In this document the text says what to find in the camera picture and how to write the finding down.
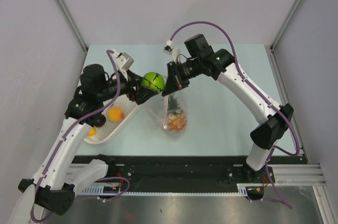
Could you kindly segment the green toy watermelon ball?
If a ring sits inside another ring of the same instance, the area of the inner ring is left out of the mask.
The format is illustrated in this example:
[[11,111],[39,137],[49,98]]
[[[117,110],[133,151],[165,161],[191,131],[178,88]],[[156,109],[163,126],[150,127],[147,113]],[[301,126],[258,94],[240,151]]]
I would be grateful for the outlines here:
[[164,90],[165,81],[162,75],[157,72],[148,72],[142,77],[142,85],[154,90],[158,94]]

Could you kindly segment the clear zip top bag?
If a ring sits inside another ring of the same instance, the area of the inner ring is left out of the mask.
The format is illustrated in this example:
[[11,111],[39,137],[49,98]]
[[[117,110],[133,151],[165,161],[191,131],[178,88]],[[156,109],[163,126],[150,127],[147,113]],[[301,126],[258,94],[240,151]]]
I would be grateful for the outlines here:
[[187,107],[183,95],[175,92],[163,96],[166,77],[157,72],[148,72],[142,85],[154,90],[156,95],[145,102],[145,108],[155,128],[161,129],[172,139],[181,137],[187,126]]

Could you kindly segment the orange toy pineapple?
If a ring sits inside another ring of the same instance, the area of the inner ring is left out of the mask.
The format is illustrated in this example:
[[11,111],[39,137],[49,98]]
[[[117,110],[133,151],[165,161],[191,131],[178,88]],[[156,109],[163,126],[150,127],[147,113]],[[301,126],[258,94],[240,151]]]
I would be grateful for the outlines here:
[[172,132],[179,132],[185,129],[187,124],[187,117],[182,102],[179,97],[170,95],[168,97],[167,108],[167,126]]

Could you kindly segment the toy peach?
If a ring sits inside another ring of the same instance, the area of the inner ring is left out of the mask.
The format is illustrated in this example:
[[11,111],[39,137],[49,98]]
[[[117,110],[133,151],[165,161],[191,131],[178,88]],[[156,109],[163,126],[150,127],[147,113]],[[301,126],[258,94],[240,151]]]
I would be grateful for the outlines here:
[[108,109],[106,115],[107,118],[113,123],[118,123],[125,118],[125,113],[123,109],[119,106],[111,106]]

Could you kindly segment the toy orange mango slice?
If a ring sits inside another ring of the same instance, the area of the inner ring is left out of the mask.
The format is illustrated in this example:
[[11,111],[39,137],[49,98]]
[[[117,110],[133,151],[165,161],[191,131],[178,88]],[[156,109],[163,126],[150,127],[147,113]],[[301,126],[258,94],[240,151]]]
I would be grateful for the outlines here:
[[88,133],[88,136],[93,136],[96,134],[96,128],[95,127],[92,127],[91,130],[89,131]]

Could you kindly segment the toy chocolate donut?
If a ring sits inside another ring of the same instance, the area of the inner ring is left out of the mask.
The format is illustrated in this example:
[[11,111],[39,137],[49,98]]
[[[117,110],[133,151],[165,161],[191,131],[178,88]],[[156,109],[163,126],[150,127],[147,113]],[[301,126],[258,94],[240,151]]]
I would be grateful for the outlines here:
[[103,127],[103,125],[105,123],[106,123],[106,117],[104,115],[102,115],[102,114],[99,114],[97,116],[96,121],[95,121],[95,127],[98,127],[98,128]]

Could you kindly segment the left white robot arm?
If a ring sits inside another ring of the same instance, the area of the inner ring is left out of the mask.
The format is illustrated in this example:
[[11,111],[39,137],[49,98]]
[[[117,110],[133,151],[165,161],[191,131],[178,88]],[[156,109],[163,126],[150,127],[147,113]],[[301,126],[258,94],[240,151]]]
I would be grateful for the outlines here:
[[118,175],[115,160],[97,155],[78,172],[67,175],[76,152],[93,127],[102,126],[106,120],[102,112],[122,95],[136,104],[143,104],[159,94],[146,79],[117,66],[112,77],[107,78],[103,66],[86,66],[80,76],[80,86],[68,104],[59,135],[46,159],[30,179],[22,179],[18,189],[22,193],[17,204],[19,214],[28,214],[36,223],[35,206],[58,215],[65,214],[76,196],[95,182],[124,180]]

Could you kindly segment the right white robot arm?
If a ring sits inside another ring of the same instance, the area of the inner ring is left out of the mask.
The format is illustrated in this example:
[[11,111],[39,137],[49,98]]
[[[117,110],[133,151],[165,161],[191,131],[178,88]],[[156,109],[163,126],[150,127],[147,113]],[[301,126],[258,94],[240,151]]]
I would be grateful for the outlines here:
[[272,147],[288,129],[287,122],[293,115],[290,104],[281,105],[270,99],[249,77],[241,76],[242,68],[235,64],[234,56],[226,49],[214,51],[203,34],[197,34],[185,41],[190,57],[179,62],[180,52],[171,40],[166,42],[164,52],[173,60],[167,63],[167,79],[162,96],[180,91],[190,84],[190,79],[205,75],[227,87],[250,110],[259,124],[251,133],[253,141],[246,159],[243,175],[249,182],[262,177],[262,168]]

